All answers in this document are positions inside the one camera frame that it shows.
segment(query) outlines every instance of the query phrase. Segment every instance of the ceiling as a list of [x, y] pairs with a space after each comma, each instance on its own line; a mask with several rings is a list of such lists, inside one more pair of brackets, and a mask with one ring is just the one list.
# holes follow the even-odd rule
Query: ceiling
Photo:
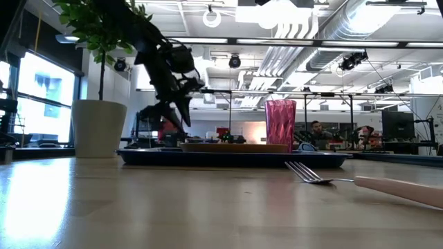
[[[188, 5], [191, 1], [173, 3], [146, 3], [148, 13], [152, 13], [152, 23], [156, 25], [165, 36], [170, 37], [274, 37], [277, 28], [267, 30], [258, 24], [238, 23], [235, 21], [235, 6], [237, 1], [225, 1], [225, 6], [214, 4], [215, 10], [220, 10], [221, 23], [216, 28], [210, 28], [202, 21], [203, 14], [207, 6]], [[426, 1], [426, 12], [417, 15], [419, 8], [402, 8], [384, 26], [372, 33], [368, 39], [376, 40], [443, 40], [443, 18], [440, 16], [435, 0]], [[329, 0], [329, 7], [318, 11], [318, 23], [327, 21], [328, 17], [337, 9], [343, 0]], [[69, 34], [71, 30], [60, 25], [58, 15], [60, 10], [52, 9], [51, 0], [28, 0], [26, 8], [34, 15], [42, 14], [42, 19], [58, 29], [61, 33]], [[207, 76], [210, 83], [214, 82], [213, 88], [232, 88], [232, 80], [237, 82], [239, 73], [244, 70], [254, 71], [260, 67], [269, 47], [264, 46], [192, 46], [195, 56], [206, 56], [206, 59], [215, 62], [208, 68]], [[323, 72], [305, 82], [311, 86], [311, 90], [316, 91], [340, 91], [350, 89], [350, 91], [364, 91], [367, 85], [381, 80], [381, 77], [392, 77], [396, 91], [404, 92], [409, 90], [409, 79], [418, 73], [419, 69], [426, 68], [430, 63], [441, 62], [443, 64], [443, 50], [410, 50], [410, 49], [367, 49], [369, 60], [372, 65], [365, 62], [355, 68], [355, 70], [343, 72], [337, 68], [338, 61], [335, 61]], [[242, 66], [239, 69], [229, 69], [227, 62], [231, 54], [239, 54], [242, 59]], [[297, 91], [298, 88], [291, 86], [293, 83], [287, 82], [289, 86], [282, 87], [285, 91]]]

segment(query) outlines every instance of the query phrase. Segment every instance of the table surface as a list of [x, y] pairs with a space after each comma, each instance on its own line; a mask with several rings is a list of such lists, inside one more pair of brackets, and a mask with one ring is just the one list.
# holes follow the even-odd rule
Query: table surface
[[[441, 248], [443, 210], [285, 169], [0, 165], [0, 248]], [[443, 186], [443, 170], [364, 160], [324, 177]]]

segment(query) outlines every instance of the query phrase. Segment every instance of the robotic arm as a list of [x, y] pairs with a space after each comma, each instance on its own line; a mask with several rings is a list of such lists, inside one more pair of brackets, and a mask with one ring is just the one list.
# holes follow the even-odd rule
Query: robotic arm
[[[141, 110], [141, 119], [160, 120], [163, 116], [183, 132], [181, 122], [174, 109], [170, 107], [173, 102], [181, 114], [181, 119], [190, 127], [189, 92], [204, 86], [199, 79], [185, 76], [185, 73], [197, 71], [191, 50], [183, 44], [173, 46], [156, 26], [135, 15], [124, 0], [93, 1], [118, 24], [138, 51], [135, 64], [145, 66], [151, 79], [150, 84], [156, 90], [159, 102]], [[181, 74], [182, 78], [178, 80], [172, 72]]]

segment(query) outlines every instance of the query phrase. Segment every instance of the potted plant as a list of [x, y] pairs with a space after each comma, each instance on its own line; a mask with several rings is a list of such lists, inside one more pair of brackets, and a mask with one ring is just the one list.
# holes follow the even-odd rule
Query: potted plant
[[[117, 28], [112, 18], [101, 12], [92, 0], [53, 0], [62, 9], [60, 23], [72, 26], [76, 43], [86, 43], [94, 55], [94, 62], [101, 63], [98, 100], [75, 100], [72, 104], [75, 154], [80, 158], [111, 158], [120, 144], [127, 107], [123, 104], [104, 101], [103, 86], [105, 64], [115, 59], [109, 54], [117, 47], [132, 53], [132, 47]], [[146, 17], [143, 5], [130, 6], [140, 17]]]

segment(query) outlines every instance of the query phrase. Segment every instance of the blue tray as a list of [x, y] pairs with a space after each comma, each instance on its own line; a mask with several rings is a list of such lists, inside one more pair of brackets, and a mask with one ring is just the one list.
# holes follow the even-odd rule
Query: blue tray
[[338, 168], [349, 154], [294, 151], [292, 154], [182, 152], [180, 148], [119, 149], [129, 165], [198, 167], [286, 167], [296, 161], [310, 168]]

